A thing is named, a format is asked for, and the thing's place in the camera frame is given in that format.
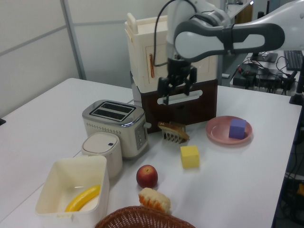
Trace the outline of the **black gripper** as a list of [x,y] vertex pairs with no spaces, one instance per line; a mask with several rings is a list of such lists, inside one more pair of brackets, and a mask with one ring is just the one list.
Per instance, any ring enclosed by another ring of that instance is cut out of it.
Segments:
[[169,95],[176,88],[177,81],[184,82],[184,94],[188,96],[193,84],[197,82],[197,68],[182,59],[168,59],[168,76],[158,80],[158,94],[165,105],[169,104]]

